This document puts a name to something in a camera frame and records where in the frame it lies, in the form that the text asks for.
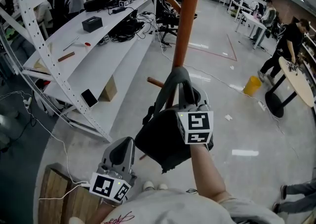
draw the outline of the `black box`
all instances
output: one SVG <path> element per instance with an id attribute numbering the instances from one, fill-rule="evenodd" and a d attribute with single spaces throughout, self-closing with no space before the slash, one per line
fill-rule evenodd
<path id="1" fill-rule="evenodd" d="M 96 29 L 103 27 L 102 19 L 100 17 L 91 17 L 85 21 L 82 22 L 83 30 L 91 33 L 95 31 Z"/>

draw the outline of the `wooden stick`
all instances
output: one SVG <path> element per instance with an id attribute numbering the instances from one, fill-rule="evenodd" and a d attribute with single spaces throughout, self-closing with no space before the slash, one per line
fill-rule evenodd
<path id="1" fill-rule="evenodd" d="M 180 14 L 180 22 L 177 33 L 177 42 L 173 56 L 172 68 L 183 66 L 189 44 L 190 33 L 192 30 L 197 2 L 198 0 L 182 0 L 182 10 Z M 171 93 L 169 99 L 167 100 L 166 108 L 172 107 L 174 95 L 175 90 Z"/>
<path id="2" fill-rule="evenodd" d="M 147 78 L 147 82 L 149 82 L 150 84 L 154 84 L 154 85 L 156 85 L 156 86 L 158 86 L 160 88 L 163 87 L 163 82 L 160 82 L 160 81 L 158 81 L 158 80 L 156 80 L 156 79 L 154 79 L 152 77 L 148 77 Z"/>
<path id="3" fill-rule="evenodd" d="M 68 57 L 73 56 L 75 53 L 71 52 L 69 54 L 67 54 L 66 56 L 62 56 L 61 58 L 58 59 L 59 62 L 64 61 L 65 59 L 67 59 Z"/>
<path id="4" fill-rule="evenodd" d="M 178 14 L 181 13 L 181 6 L 176 0 L 166 0 L 170 3 L 170 5 L 177 11 Z"/>

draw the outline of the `cardboard box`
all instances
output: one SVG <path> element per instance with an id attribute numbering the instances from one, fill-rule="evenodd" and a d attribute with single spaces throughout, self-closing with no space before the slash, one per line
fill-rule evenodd
<path id="1" fill-rule="evenodd" d="M 117 92 L 117 86 L 115 85 L 114 77 L 112 75 L 100 95 L 100 100 L 111 101 Z"/>

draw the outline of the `sneaker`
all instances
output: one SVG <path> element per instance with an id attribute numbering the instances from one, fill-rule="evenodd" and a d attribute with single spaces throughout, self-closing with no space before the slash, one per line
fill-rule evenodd
<path id="1" fill-rule="evenodd" d="M 265 82 L 265 74 L 262 73 L 261 71 L 258 71 L 258 77 L 260 79 L 261 82 Z"/>
<path id="2" fill-rule="evenodd" d="M 267 75 L 268 80 L 270 81 L 271 85 L 275 85 L 275 78 Z"/>
<path id="3" fill-rule="evenodd" d="M 157 187 L 158 190 L 168 190 L 168 186 L 165 185 L 165 184 L 160 184 L 158 187 Z"/>
<path id="4" fill-rule="evenodd" d="M 279 203 L 274 203 L 273 207 L 272 207 L 272 212 L 274 212 L 275 214 L 278 214 L 279 213 L 279 211 L 278 211 L 279 207 L 280 207 Z"/>
<path id="5" fill-rule="evenodd" d="M 281 191 L 281 199 L 285 200 L 286 199 L 286 186 L 281 186 L 280 191 Z"/>
<path id="6" fill-rule="evenodd" d="M 144 183 L 143 191 L 146 191 L 146 190 L 155 190 L 153 182 L 147 181 L 147 182 Z"/>

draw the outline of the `paper scrap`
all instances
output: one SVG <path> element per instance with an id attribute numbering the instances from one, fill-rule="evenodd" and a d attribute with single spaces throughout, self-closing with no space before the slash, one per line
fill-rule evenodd
<path id="1" fill-rule="evenodd" d="M 265 106 L 262 102 L 258 101 L 258 104 L 259 104 L 259 106 L 261 107 L 261 109 L 262 109 L 263 111 L 266 110 L 266 106 Z"/>
<path id="2" fill-rule="evenodd" d="M 229 114 L 225 116 L 225 119 L 230 121 L 231 119 L 233 119 Z"/>

